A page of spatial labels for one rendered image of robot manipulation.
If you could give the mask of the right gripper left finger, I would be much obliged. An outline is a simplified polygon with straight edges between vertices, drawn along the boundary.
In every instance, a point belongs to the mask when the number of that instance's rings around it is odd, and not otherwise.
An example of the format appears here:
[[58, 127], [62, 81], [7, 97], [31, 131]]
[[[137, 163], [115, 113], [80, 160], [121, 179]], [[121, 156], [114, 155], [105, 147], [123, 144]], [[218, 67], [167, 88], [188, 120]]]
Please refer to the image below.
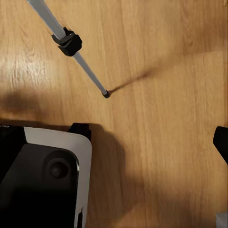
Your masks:
[[0, 183], [25, 145], [20, 126], [0, 132]]

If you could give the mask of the camera tripod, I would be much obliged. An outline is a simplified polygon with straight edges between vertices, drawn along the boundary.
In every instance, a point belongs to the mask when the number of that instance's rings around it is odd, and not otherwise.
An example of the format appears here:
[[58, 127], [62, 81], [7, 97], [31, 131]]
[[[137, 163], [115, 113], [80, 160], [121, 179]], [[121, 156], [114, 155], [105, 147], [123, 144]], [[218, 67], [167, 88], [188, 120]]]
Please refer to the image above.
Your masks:
[[33, 10], [41, 17], [49, 29], [53, 32], [51, 35], [53, 40], [59, 44], [59, 49], [69, 57], [74, 57], [79, 65], [84, 69], [91, 80], [96, 84], [102, 95], [108, 98], [110, 95], [105, 90], [101, 82], [93, 73], [89, 65], [85, 62], [82, 56], [79, 54], [79, 50], [82, 48], [82, 40], [79, 35], [74, 31], [68, 30], [66, 27], [62, 27], [52, 11], [46, 5], [44, 0], [26, 0]]

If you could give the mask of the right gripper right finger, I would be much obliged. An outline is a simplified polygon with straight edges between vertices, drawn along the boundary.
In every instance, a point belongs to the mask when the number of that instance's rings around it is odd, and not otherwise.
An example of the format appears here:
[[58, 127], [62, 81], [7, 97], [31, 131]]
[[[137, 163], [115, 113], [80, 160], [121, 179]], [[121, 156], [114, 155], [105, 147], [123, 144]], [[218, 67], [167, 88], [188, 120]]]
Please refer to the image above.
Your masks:
[[213, 143], [228, 164], [228, 128], [218, 126], [215, 130]]

